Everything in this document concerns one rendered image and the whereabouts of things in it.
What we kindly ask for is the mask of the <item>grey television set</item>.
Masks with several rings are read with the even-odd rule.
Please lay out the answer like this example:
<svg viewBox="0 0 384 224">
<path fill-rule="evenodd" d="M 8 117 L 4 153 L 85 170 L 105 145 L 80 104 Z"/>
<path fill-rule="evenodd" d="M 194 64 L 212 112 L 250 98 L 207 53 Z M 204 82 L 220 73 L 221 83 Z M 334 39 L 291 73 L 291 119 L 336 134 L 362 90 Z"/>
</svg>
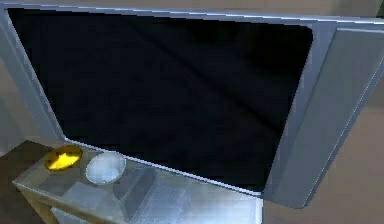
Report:
<svg viewBox="0 0 384 224">
<path fill-rule="evenodd" d="M 384 75 L 384 18 L 0 0 L 0 59 L 40 138 L 302 208 Z"/>
</svg>

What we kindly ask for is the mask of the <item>grey metal tv stand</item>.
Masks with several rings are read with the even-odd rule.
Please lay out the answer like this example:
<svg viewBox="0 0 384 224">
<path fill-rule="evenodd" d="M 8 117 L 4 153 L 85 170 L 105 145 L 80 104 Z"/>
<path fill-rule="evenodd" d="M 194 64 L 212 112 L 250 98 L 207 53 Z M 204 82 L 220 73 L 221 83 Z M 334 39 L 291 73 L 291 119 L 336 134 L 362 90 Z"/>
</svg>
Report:
<svg viewBox="0 0 384 224">
<path fill-rule="evenodd" d="M 122 176 L 96 185 L 88 163 L 107 151 L 83 148 L 73 167 L 42 158 L 13 181 L 46 224 L 262 224 L 263 201 L 128 157 Z"/>
</svg>

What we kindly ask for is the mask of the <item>white bowl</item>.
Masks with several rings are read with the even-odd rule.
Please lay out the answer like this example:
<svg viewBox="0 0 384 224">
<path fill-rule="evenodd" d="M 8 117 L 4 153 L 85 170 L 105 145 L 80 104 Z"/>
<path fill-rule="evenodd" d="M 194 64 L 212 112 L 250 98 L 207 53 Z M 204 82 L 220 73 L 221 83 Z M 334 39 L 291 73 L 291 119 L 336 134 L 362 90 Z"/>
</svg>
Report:
<svg viewBox="0 0 384 224">
<path fill-rule="evenodd" d="M 96 185 L 118 180 L 126 169 L 126 159 L 118 152 L 105 152 L 94 157 L 87 165 L 85 176 Z"/>
</svg>

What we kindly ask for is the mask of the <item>yellow bowl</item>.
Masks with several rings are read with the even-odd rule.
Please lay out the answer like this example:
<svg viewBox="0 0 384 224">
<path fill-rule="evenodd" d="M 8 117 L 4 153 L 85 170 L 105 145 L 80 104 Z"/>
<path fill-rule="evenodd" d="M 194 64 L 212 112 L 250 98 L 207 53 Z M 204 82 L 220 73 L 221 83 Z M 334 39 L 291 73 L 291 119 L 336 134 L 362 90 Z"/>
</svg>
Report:
<svg viewBox="0 0 384 224">
<path fill-rule="evenodd" d="M 66 170 L 82 158 L 83 150 L 76 145 L 64 145 L 50 152 L 44 162 L 44 166 L 50 171 Z"/>
</svg>

